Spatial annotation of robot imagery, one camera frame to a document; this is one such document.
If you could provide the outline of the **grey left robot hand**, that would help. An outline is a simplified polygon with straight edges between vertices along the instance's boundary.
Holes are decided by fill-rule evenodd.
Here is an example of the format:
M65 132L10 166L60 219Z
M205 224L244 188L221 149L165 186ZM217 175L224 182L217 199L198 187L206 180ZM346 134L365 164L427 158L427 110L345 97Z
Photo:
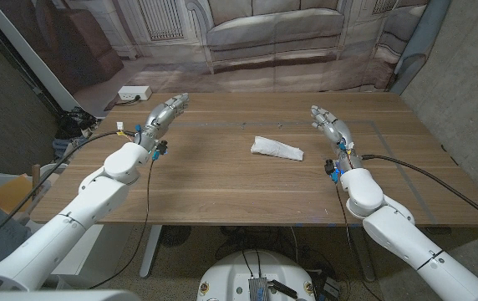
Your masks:
M145 125L137 130L135 144L147 151L152 150L168 131L175 117L181 115L188 107L190 97L187 93L178 94L162 104L158 104L148 116Z

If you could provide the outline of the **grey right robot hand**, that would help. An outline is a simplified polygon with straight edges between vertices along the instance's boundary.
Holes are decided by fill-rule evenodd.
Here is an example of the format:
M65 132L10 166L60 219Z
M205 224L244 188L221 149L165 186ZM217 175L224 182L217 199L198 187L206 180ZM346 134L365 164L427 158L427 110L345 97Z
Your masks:
M313 128L322 132L330 142L338 168L343 172L362 168L361 158L354 149L353 137L347 125L333 113L316 105L311 107L311 116Z

